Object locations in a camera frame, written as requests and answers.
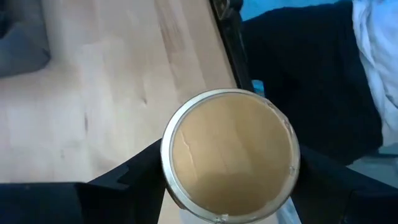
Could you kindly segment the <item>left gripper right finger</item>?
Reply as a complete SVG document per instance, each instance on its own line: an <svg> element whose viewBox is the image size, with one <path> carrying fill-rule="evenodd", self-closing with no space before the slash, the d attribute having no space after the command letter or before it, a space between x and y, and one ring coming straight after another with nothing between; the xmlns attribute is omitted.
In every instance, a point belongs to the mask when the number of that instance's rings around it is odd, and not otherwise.
<svg viewBox="0 0 398 224"><path fill-rule="evenodd" d="M305 146L292 200L302 223L397 224L397 189Z"/></svg>

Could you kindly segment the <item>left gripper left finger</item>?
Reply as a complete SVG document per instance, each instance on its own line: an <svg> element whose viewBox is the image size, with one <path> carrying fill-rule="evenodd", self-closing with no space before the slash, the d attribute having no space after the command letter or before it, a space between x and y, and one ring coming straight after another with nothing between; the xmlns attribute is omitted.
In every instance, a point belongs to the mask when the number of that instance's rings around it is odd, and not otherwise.
<svg viewBox="0 0 398 224"><path fill-rule="evenodd" d="M120 166L76 184L85 223L157 223L165 194L161 140Z"/></svg>

